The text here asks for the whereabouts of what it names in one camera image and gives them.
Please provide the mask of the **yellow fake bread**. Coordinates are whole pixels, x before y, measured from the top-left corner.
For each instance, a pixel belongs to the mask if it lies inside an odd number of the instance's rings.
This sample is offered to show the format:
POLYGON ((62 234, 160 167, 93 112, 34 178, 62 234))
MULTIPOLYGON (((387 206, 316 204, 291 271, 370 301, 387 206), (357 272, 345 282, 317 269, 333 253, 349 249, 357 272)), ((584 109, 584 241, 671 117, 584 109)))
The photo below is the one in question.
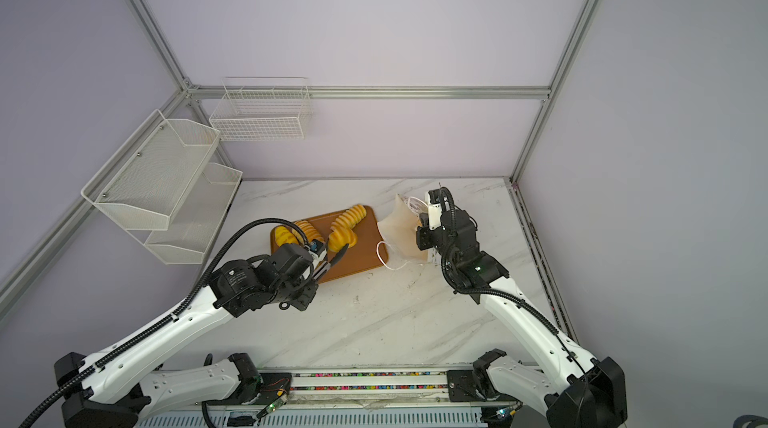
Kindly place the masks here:
POLYGON ((349 228, 337 227, 328 237, 328 250, 330 252, 338 253, 345 246, 348 248, 354 247, 358 242, 357 234, 349 228))
POLYGON ((291 229, 291 232, 299 243, 306 245, 317 241, 326 244, 323 235, 307 220, 298 220, 295 222, 295 225, 297 229, 291 229))
POLYGON ((295 231, 285 226, 277 226, 275 228, 274 242, 277 247, 281 247, 286 244, 300 244, 300 240, 297 237, 295 231))

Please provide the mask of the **ridged long fake bread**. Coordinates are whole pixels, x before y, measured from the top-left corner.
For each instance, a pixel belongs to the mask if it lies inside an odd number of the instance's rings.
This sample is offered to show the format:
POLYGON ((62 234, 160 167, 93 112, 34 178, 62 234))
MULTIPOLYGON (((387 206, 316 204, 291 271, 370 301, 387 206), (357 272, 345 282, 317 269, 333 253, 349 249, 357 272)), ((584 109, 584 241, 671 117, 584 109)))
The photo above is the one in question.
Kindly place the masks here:
POLYGON ((367 216, 367 209, 361 204, 352 206, 338 215, 331 223, 333 230, 353 230, 367 216))

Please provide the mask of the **cartoon animal paper bag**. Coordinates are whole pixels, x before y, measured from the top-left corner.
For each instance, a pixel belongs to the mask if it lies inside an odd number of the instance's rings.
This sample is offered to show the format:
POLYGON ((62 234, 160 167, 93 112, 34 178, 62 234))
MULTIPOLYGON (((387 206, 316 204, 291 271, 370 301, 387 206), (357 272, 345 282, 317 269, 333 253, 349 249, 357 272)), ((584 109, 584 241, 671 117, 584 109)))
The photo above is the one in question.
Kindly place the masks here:
POLYGON ((420 216, 427 213, 424 201, 415 197, 394 196, 392 212, 377 223, 382 240, 376 245, 379 262, 390 271, 407 267, 424 267, 429 255, 417 245, 420 216))

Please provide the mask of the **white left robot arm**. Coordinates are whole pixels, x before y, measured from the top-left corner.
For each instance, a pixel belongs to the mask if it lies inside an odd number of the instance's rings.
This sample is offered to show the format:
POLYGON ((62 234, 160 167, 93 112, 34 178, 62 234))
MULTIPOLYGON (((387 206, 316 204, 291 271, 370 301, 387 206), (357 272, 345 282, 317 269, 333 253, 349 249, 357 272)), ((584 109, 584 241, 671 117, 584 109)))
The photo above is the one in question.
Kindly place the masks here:
POLYGON ((250 311, 276 304, 304 311, 321 277, 344 257, 325 248, 286 244, 271 255, 231 260, 212 272, 188 301, 111 350, 71 353, 56 364, 64 389, 62 414, 68 427, 133 427, 165 411, 198 402, 249 404, 264 392, 250 357, 235 353, 189 370, 162 365, 202 335, 250 311))

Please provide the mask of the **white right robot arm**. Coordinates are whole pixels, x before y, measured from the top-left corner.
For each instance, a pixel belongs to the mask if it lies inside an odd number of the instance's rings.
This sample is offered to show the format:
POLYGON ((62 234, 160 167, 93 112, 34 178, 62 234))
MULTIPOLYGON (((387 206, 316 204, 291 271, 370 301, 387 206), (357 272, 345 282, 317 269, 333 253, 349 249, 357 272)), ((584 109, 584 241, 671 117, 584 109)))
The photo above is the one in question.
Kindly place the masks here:
POLYGON ((485 308, 533 357, 534 369, 499 354, 480 364, 493 395, 508 395, 542 414, 551 427, 621 427, 628 419, 625 374, 597 359, 536 309, 509 271, 481 250, 465 211, 432 206, 419 216, 416 243, 434 251, 451 289, 485 308))

